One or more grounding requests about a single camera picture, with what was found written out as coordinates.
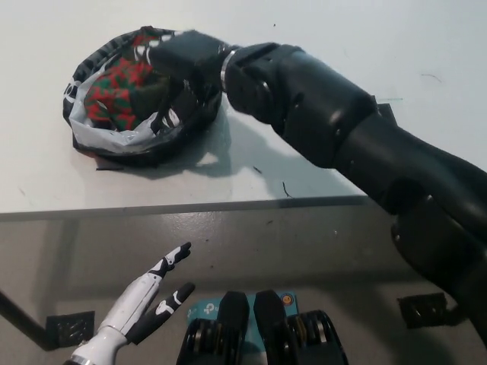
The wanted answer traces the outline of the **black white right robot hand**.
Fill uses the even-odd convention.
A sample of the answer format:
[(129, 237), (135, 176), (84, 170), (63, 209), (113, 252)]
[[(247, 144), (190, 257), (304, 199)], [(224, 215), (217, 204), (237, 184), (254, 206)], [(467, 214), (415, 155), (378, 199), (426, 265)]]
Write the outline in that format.
[(221, 105), (225, 68), (237, 45), (196, 30), (164, 34), (138, 50), (138, 56), (170, 79), (161, 127), (166, 134), (189, 134), (211, 124)]

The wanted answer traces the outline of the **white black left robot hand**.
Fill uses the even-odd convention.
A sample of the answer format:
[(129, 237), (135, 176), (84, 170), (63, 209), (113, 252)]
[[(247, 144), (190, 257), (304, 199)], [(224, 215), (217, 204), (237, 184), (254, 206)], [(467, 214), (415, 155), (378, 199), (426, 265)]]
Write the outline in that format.
[(190, 249), (190, 242), (178, 246), (136, 278), (114, 303), (94, 336), (80, 344), (65, 363), (115, 364), (121, 348), (129, 344), (140, 344), (157, 331), (196, 288), (188, 282), (156, 307), (149, 308), (166, 274), (190, 255)]

